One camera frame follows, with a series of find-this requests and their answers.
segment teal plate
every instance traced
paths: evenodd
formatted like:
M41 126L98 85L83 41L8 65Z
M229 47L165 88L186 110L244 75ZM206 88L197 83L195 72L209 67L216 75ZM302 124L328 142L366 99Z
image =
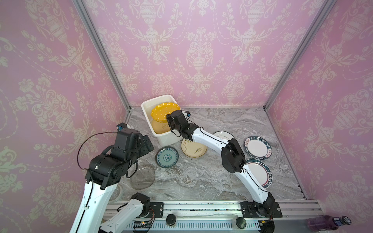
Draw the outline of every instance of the teal plate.
M157 164L160 167L172 167L179 160L179 153L173 147L162 147L156 155Z

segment bottle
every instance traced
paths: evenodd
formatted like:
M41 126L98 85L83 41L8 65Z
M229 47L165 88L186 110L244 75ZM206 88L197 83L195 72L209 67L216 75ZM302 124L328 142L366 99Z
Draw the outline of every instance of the bottle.
M307 226L313 232L321 230L337 230L342 225L351 225L349 217L332 217L330 215L307 219Z

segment white plastic bin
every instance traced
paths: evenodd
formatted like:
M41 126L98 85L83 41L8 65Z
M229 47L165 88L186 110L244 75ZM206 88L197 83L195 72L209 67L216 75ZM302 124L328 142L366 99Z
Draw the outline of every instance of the white plastic bin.
M153 127L151 126L151 121L153 118L151 117L151 111L159 104L172 102L176 103L176 100L172 97L172 95L162 95L155 97L153 99L147 100L141 104L142 112L145 115L146 121L150 127L151 132L153 133L154 137L158 139L159 145L161 147L169 146L175 142L178 142L183 139L183 137L176 137L174 133L168 131L166 133L157 134L154 132Z

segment marble tabletop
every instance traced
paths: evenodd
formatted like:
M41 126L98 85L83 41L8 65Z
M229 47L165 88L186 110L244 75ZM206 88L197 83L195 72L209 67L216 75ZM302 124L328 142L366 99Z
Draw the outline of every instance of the marble tabletop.
M272 146L271 157L264 161L273 174L273 182L267 188L277 200L303 199L297 180L279 144L265 111L261 108L190 108L190 120L210 132L224 130L230 132L243 148L249 136L261 136ZM151 200L252 200L250 193L241 181L226 171L220 154L212 149L199 158L186 156L181 150L181 141L170 146L179 152L178 162L170 168L157 165L155 154L160 148L153 137L145 116L140 108L131 109L129 125L143 135L149 135L154 150L139 159L139 168L153 167L154 183L145 189L132 188L130 179L122 178L119 185L123 194L119 200L126 201L140 192Z

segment pink wall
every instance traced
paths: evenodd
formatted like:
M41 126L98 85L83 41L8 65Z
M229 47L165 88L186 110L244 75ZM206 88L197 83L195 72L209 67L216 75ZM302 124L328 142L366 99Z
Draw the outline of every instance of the pink wall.
M0 232L68 232L124 114L71 1L1 1Z
M84 2L132 106L263 106L323 0Z
M372 34L373 1L337 1L269 111L309 196L352 218L339 232L373 228Z

